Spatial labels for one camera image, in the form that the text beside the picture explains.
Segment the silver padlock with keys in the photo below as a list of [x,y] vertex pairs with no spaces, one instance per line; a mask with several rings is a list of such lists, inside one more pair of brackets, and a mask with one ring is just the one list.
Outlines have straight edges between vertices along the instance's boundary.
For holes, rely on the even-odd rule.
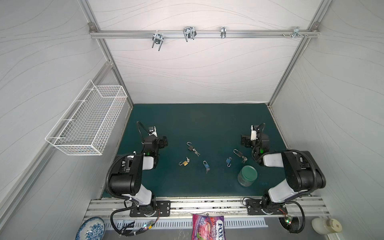
[[237,149],[234,149],[233,150],[233,153],[238,156],[240,159],[242,159],[242,163],[245,164],[248,160],[248,158],[242,153],[240,152],[239,150]]
[[192,145],[191,142],[187,142],[186,143],[187,146],[188,146],[188,150],[192,151],[193,153],[195,153],[198,157],[201,155],[197,150],[196,148]]

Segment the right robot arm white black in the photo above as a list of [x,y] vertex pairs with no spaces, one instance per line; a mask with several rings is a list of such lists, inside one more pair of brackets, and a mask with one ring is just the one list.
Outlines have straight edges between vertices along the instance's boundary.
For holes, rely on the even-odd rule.
[[307,196],[326,186],[326,177],[309,151],[283,150],[270,151],[269,136],[264,133],[266,124],[251,126],[249,136],[241,135],[241,145],[251,149],[252,159],[261,167],[281,168],[285,179],[267,190],[260,200],[249,200],[247,208],[261,210],[266,215],[292,204],[302,196]]

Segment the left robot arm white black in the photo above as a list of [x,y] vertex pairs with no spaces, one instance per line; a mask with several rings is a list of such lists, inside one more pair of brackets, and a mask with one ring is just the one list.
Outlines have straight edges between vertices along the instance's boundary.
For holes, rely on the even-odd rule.
[[117,157],[107,172],[106,191],[115,198],[132,202],[140,212],[151,215],[156,211],[156,197],[142,184],[143,171],[157,167],[159,150],[167,146],[167,137],[149,136],[144,139],[141,153]]

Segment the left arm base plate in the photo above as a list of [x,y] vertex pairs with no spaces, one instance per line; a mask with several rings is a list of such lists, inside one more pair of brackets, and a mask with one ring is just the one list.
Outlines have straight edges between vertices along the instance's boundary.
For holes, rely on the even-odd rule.
[[169,217],[170,211],[170,201],[155,201],[146,206],[134,206],[134,208],[130,210],[130,217]]

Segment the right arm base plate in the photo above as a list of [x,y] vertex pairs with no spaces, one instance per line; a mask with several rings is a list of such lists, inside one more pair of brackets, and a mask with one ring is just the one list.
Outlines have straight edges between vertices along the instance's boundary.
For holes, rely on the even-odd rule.
[[242,205],[246,208],[247,214],[250,216],[286,215],[288,213],[284,204],[273,203],[264,198],[244,198]]

